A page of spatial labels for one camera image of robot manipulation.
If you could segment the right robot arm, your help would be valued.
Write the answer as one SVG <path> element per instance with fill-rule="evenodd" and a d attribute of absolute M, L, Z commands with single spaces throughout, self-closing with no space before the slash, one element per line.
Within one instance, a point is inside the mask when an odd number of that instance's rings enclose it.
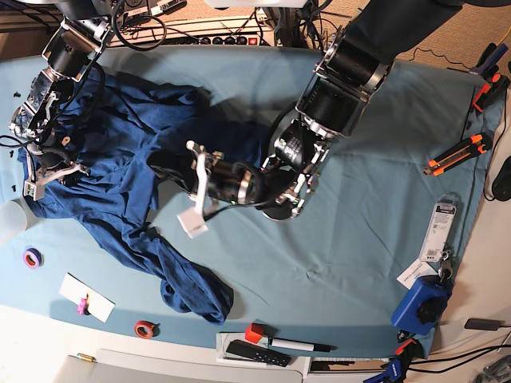
<path fill-rule="evenodd" d="M 34 1 L 62 14 L 42 56 L 47 66 L 33 79 L 29 94 L 9 124 L 13 140 L 26 151 L 25 188 L 32 195 L 53 180 L 87 168 L 72 158 L 57 137 L 57 119 L 79 93 L 90 70 L 110 43 L 118 1 Z"/>

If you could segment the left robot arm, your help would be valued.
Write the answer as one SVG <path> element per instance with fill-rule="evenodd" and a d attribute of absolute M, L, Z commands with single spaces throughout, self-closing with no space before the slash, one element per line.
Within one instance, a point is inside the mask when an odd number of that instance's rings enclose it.
<path fill-rule="evenodd" d="M 313 192 L 331 145 L 349 137 L 394 65 L 462 8 L 460 1 L 371 1 L 338 29 L 284 129 L 272 125 L 260 168 L 228 162 L 190 143 L 182 155 L 159 151 L 148 166 L 189 195 L 226 208 L 253 207 L 269 219 L 298 216 Z"/>

